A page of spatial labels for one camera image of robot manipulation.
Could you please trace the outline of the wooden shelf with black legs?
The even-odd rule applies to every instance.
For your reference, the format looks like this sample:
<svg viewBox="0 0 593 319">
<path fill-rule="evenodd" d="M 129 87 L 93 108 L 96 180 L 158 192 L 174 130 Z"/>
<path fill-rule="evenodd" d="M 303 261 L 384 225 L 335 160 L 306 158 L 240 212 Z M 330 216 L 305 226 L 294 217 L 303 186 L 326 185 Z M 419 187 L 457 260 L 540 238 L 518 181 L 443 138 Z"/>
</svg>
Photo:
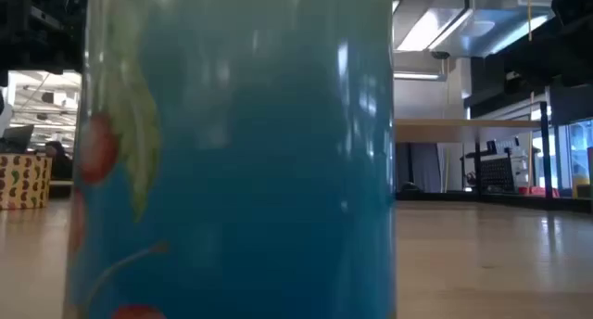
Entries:
<svg viewBox="0 0 593 319">
<path fill-rule="evenodd" d="M 540 118 L 537 121 L 523 120 L 453 120 L 453 119 L 400 119 L 396 121 L 395 135 L 399 143 L 428 144 L 473 144 L 475 187 L 471 193 L 486 194 L 481 188 L 482 161 L 481 144 L 483 142 L 514 137 L 525 132 L 531 133 L 538 129 L 542 133 L 545 198 L 555 198 L 551 183 L 551 165 L 549 154 L 549 115 L 548 103 L 537 103 Z"/>
</svg>

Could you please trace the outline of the black perforated panel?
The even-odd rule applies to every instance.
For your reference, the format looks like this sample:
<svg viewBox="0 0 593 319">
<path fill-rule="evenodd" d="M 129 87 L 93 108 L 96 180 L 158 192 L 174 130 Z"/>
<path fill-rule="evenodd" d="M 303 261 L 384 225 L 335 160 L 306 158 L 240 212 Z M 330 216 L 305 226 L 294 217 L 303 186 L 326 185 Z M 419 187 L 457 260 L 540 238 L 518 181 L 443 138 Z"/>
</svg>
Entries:
<svg viewBox="0 0 593 319">
<path fill-rule="evenodd" d="M 480 170 L 482 189 L 492 192 L 513 192 L 515 190 L 510 158 L 482 160 Z"/>
</svg>

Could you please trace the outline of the patterned cardboard box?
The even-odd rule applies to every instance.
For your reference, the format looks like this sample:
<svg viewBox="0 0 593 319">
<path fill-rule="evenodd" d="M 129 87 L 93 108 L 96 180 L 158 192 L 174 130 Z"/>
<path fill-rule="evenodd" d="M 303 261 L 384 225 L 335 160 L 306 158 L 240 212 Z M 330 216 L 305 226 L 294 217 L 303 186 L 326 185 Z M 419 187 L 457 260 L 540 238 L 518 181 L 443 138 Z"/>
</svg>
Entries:
<svg viewBox="0 0 593 319">
<path fill-rule="evenodd" d="M 51 169 L 46 156 L 0 154 L 0 211 L 46 208 Z"/>
</svg>

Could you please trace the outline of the grey laptop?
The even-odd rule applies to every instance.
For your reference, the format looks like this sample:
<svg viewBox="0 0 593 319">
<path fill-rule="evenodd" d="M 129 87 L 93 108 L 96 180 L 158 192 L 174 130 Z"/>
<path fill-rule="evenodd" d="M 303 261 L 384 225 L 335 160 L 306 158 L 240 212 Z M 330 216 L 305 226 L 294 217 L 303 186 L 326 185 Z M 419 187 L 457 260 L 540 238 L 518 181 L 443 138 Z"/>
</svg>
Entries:
<svg viewBox="0 0 593 319">
<path fill-rule="evenodd" d="M 33 130 L 33 125 L 5 129 L 3 136 L 0 137 L 0 154 L 25 153 L 31 142 Z"/>
</svg>

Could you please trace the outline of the blue cherries tin can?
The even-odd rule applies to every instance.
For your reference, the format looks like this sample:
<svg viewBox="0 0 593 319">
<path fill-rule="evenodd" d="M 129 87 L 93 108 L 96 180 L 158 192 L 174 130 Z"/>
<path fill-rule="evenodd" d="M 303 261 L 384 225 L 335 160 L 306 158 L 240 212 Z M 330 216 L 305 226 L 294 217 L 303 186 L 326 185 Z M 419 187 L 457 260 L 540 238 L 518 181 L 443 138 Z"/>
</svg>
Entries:
<svg viewBox="0 0 593 319">
<path fill-rule="evenodd" d="M 88 0 L 64 319 L 393 319 L 392 0 Z"/>
</svg>

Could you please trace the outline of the black aluminium table frame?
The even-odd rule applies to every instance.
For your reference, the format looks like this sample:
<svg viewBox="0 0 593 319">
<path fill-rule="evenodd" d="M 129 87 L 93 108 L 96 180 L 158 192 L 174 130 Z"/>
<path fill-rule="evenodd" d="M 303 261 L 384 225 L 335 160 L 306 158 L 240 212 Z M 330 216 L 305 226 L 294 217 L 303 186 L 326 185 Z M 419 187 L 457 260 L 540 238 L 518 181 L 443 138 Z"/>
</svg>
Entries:
<svg viewBox="0 0 593 319">
<path fill-rule="evenodd" d="M 505 205 L 540 211 L 563 211 L 593 215 L 593 201 L 577 198 L 545 198 L 511 194 L 476 194 L 466 192 L 427 193 L 396 192 L 394 201 L 472 202 Z"/>
</svg>

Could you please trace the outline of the yellow object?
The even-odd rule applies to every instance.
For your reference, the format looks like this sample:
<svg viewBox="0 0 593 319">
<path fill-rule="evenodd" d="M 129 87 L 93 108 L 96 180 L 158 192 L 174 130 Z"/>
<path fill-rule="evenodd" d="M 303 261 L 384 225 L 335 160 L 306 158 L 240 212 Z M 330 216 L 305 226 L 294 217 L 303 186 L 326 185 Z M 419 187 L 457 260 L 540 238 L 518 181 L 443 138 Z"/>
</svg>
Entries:
<svg viewBox="0 0 593 319">
<path fill-rule="evenodd" d="M 587 168 L 580 164 L 573 165 L 572 190 L 574 198 L 590 198 L 590 179 Z"/>
</svg>

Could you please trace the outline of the ceiling light strip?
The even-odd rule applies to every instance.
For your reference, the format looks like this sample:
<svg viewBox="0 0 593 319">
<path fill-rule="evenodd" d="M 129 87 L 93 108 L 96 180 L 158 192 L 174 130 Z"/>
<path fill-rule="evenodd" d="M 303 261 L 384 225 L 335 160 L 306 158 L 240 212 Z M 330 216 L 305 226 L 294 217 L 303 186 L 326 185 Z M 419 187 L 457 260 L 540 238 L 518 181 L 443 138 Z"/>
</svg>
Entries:
<svg viewBox="0 0 593 319">
<path fill-rule="evenodd" d="M 410 80 L 410 81 L 437 81 L 443 82 L 447 79 L 446 74 L 435 73 L 418 73 L 418 72 L 394 72 L 395 80 Z"/>
</svg>

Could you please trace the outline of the person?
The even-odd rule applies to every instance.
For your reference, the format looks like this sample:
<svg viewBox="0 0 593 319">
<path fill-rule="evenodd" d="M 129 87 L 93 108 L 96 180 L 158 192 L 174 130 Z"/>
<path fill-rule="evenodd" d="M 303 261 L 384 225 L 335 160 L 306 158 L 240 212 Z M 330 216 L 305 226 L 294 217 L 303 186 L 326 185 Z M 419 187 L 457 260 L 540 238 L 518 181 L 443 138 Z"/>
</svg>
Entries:
<svg viewBox="0 0 593 319">
<path fill-rule="evenodd" d="M 73 164 L 66 150 L 58 141 L 45 143 L 45 155 L 52 159 L 51 178 L 54 180 L 70 180 Z"/>
</svg>

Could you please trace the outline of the grey curtain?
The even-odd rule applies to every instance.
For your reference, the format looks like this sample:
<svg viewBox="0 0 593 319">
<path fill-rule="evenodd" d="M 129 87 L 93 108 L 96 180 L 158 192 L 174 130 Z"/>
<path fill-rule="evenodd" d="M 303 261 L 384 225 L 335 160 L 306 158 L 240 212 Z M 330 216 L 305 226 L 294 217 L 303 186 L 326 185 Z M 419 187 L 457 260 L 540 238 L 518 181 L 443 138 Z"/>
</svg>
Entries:
<svg viewBox="0 0 593 319">
<path fill-rule="evenodd" d="M 412 143 L 413 183 L 423 192 L 441 191 L 441 171 L 437 144 Z"/>
</svg>

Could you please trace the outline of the silver ceiling air duct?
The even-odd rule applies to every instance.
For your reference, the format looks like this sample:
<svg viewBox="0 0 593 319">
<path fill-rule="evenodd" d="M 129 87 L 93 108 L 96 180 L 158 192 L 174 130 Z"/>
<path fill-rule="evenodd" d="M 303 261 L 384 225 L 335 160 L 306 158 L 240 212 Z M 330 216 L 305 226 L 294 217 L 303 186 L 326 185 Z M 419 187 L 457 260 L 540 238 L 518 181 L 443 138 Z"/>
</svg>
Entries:
<svg viewBox="0 0 593 319">
<path fill-rule="evenodd" d="M 554 17 L 552 0 L 393 0 L 396 52 L 496 54 Z"/>
</svg>

